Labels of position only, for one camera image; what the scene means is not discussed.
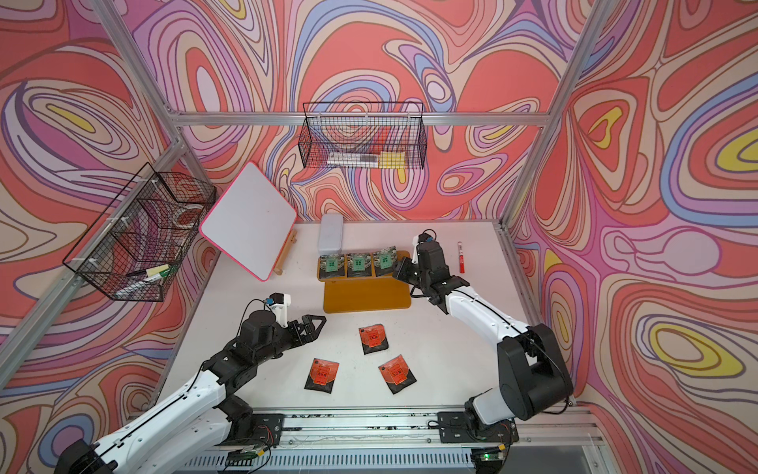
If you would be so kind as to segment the red tea bag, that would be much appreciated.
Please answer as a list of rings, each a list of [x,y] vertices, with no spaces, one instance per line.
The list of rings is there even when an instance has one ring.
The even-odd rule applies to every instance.
[[[340,364],[325,359],[313,359],[304,388],[331,394],[338,375]]]
[[[365,355],[374,354],[389,349],[386,330],[382,324],[361,327],[358,329],[361,349]]]
[[[398,394],[417,382],[414,373],[402,355],[380,365],[379,371],[392,394]]]

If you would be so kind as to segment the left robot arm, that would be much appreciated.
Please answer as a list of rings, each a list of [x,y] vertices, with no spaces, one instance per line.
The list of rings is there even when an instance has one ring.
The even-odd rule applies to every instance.
[[[189,381],[136,420],[96,442],[77,440],[59,456],[56,473],[172,473],[226,440],[252,408],[236,392],[259,366],[318,340],[327,318],[305,315],[281,325],[256,310],[238,334],[201,364]]]

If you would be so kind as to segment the yellow wooden two-tier shelf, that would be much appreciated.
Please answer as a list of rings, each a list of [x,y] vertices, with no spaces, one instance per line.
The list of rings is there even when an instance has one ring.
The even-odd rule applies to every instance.
[[[353,251],[351,253],[371,253],[367,251]],[[397,251],[399,262],[401,257],[408,257],[404,251]],[[386,311],[408,309],[412,305],[410,287],[404,282],[399,282],[391,276],[373,276],[368,278],[330,278],[319,280],[324,285],[323,309],[328,314]]]

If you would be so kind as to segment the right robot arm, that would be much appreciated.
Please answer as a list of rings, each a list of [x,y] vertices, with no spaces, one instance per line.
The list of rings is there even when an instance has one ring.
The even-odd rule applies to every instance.
[[[463,322],[495,348],[497,386],[465,404],[472,427],[527,421],[570,402],[574,385],[553,330],[514,319],[484,300],[467,280],[451,274],[443,249],[428,231],[414,240],[412,256],[395,265],[393,278],[409,284],[412,297]]]

